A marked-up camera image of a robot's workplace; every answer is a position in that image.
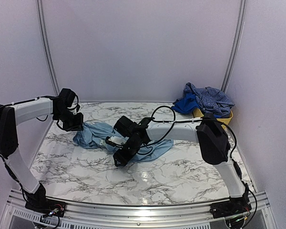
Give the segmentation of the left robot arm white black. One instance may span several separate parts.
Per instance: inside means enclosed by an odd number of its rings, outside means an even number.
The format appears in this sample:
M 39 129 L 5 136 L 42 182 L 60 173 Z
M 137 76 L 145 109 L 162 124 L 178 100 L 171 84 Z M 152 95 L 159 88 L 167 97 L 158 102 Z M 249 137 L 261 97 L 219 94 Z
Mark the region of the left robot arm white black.
M 19 150 L 17 126 L 41 116 L 51 115 L 63 131 L 83 130 L 83 114 L 80 106 L 73 106 L 78 96 L 64 88 L 58 96 L 41 96 L 31 100 L 6 105 L 0 104 L 0 158 L 10 175 L 20 183 L 24 193 L 40 212 L 47 212 L 51 202 L 45 197 L 43 185 L 26 166 Z

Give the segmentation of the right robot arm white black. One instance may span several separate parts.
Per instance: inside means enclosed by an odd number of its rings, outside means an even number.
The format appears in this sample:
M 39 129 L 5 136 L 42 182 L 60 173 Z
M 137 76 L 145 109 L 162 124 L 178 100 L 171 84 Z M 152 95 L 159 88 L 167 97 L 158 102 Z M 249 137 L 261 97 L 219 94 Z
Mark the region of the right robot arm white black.
M 162 140 L 184 140 L 198 143 L 203 160 L 213 165 L 228 189 L 230 200 L 226 209 L 236 214 L 241 210 L 248 197 L 248 186 L 242 181 L 241 170 L 232 158 L 233 148 L 228 135 L 212 114 L 202 118 L 167 121 L 145 117 L 139 123 L 122 116 L 114 129 L 125 137 L 107 137 L 106 143 L 118 147 L 114 153 L 117 167 L 125 166 L 142 147 L 150 147 Z

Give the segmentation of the light blue t-shirt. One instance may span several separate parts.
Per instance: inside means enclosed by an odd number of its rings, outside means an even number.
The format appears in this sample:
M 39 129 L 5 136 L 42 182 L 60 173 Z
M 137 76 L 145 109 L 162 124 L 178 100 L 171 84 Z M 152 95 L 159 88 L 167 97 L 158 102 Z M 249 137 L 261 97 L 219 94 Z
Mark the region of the light blue t-shirt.
M 118 148 L 113 147 L 105 142 L 106 137 L 120 137 L 124 141 L 127 140 L 126 137 L 123 137 L 116 130 L 114 130 L 113 126 L 107 123 L 83 123 L 83 130 L 78 131 L 73 137 L 73 142 L 85 149 L 96 149 L 101 148 L 105 150 L 108 154 L 114 154 Z M 156 160 L 167 151 L 169 151 L 174 145 L 173 140 L 163 140 L 157 144 L 152 146 L 143 147 L 139 150 L 138 154 L 136 154 L 131 162 L 149 162 Z

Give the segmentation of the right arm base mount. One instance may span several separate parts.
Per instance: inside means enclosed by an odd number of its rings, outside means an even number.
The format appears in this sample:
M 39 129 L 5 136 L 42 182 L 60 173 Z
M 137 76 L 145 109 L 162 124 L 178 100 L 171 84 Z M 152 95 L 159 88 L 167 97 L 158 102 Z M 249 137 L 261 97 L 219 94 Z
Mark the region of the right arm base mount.
M 230 197 L 227 201 L 211 204 L 210 213 L 213 215 L 213 218 L 217 219 L 248 212 L 251 209 L 251 203 L 247 196 L 240 198 Z

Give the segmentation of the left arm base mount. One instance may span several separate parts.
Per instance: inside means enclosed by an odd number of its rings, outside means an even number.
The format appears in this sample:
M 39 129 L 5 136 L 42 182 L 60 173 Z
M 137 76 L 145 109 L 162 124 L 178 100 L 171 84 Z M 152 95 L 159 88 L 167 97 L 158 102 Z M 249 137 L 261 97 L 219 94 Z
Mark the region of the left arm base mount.
M 43 213 L 46 216 L 64 216 L 66 202 L 48 199 L 44 190 L 36 191 L 34 194 L 23 190 L 22 195 L 26 202 L 25 208 L 35 212 Z

